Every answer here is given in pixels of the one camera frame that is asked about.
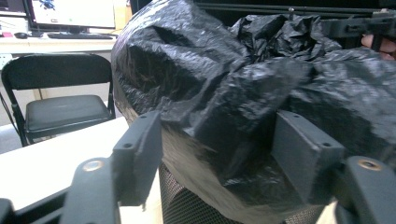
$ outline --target monitor screen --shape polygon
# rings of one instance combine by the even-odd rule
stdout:
[[[115,28],[113,0],[28,0],[35,25]]]
[[[26,17],[23,0],[0,0],[0,17]]]

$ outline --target black plastic bag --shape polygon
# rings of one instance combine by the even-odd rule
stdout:
[[[337,58],[383,63],[369,49],[339,49],[321,34],[319,17],[248,16],[227,28],[191,1],[154,1],[133,16],[112,51],[116,105],[127,119],[161,110],[163,162],[206,203],[240,222],[278,223],[310,205],[302,204],[270,156],[276,111],[301,112],[325,132],[341,132],[321,125],[337,116],[323,111],[341,105],[341,98],[331,100],[336,86],[322,97],[310,88],[321,88],[325,68]],[[334,65],[337,73],[358,78],[345,63]],[[393,71],[395,64],[387,67]],[[331,106],[316,107],[328,101]]]
[[[346,155],[396,171],[396,64],[370,49],[337,50],[315,62],[315,78],[293,91],[289,109],[343,144]]]

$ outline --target metal screw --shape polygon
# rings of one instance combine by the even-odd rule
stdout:
[[[289,7],[289,20],[292,21],[293,20],[293,12],[294,12],[294,8]]]
[[[382,170],[381,166],[374,161],[359,160],[358,165],[367,170],[372,170],[372,171]]]
[[[90,161],[90,162],[87,162],[82,167],[82,169],[85,172],[91,172],[91,171],[99,170],[102,167],[103,167],[103,162],[102,161]]]

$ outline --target desk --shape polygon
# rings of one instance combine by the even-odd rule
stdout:
[[[50,39],[34,38],[17,39],[0,38],[0,52],[12,55],[47,52],[110,52],[116,39]]]
[[[77,166],[95,157],[108,157],[128,129],[125,118],[0,155],[0,198],[16,210],[70,186]],[[158,176],[147,200],[147,210],[122,207],[122,223],[163,223]]]

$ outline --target black folding chair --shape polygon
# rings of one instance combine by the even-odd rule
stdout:
[[[32,54],[7,63],[2,80],[11,102],[21,144],[73,132],[115,118],[110,62],[85,53]],[[25,116],[14,90],[109,83],[107,106],[97,95],[73,95],[30,102]]]

